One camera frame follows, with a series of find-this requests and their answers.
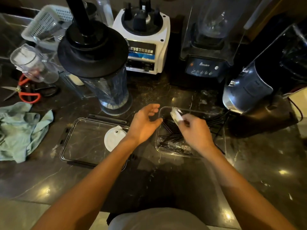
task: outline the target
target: forearm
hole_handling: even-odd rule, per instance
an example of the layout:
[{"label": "forearm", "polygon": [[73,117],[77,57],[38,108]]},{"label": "forearm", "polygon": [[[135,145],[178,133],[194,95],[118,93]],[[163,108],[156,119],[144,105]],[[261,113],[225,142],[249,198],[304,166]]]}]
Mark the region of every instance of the forearm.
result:
[{"label": "forearm", "polygon": [[207,158],[216,171],[223,193],[241,228],[244,229],[295,229],[243,176],[220,154],[212,149]]},{"label": "forearm", "polygon": [[44,213],[33,230],[89,229],[136,146],[133,140],[124,138],[107,158]]}]

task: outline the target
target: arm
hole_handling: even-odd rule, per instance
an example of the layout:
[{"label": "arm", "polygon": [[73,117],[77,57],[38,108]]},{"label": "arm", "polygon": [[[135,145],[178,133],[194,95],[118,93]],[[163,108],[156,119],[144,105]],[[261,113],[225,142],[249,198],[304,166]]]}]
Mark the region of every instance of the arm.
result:
[{"label": "arm", "polygon": [[60,197],[32,230],[89,229],[129,155],[162,123],[162,119],[150,122],[148,118],[157,113],[159,107],[159,104],[149,104],[137,112],[127,135],[117,147],[83,180]]},{"label": "arm", "polygon": [[205,120],[186,114],[179,123],[185,140],[213,166],[223,193],[241,228],[290,230],[294,226],[225,159],[214,145]]}]

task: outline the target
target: floor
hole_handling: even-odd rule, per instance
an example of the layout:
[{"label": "floor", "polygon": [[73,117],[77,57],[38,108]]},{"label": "floor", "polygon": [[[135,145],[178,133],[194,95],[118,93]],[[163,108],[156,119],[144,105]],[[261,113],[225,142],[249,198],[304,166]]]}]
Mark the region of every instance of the floor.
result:
[{"label": "floor", "polygon": [[[29,230],[49,205],[0,199],[0,229]],[[107,230],[107,212],[100,212],[90,230]],[[227,228],[210,227],[211,230]]]}]

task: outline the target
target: white plastic basket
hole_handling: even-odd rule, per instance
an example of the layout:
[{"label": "white plastic basket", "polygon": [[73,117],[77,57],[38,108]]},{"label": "white plastic basket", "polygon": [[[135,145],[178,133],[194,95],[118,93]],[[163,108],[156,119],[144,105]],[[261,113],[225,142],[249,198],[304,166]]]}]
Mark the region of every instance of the white plastic basket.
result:
[{"label": "white plastic basket", "polygon": [[[46,5],[35,16],[31,23],[21,33],[22,38],[28,41],[35,42],[34,36],[50,30],[53,23],[58,21],[72,21],[73,16],[69,8],[59,5]],[[40,46],[48,49],[56,48],[58,42],[41,42]]]}]

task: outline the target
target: blender control panel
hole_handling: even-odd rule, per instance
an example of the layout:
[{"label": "blender control panel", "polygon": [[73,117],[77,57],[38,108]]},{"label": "blender control panel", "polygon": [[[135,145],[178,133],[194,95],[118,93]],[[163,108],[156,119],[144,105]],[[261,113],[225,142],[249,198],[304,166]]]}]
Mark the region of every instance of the blender control panel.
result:
[{"label": "blender control panel", "polygon": [[190,57],[185,72],[198,77],[218,77],[226,64],[225,61]]}]

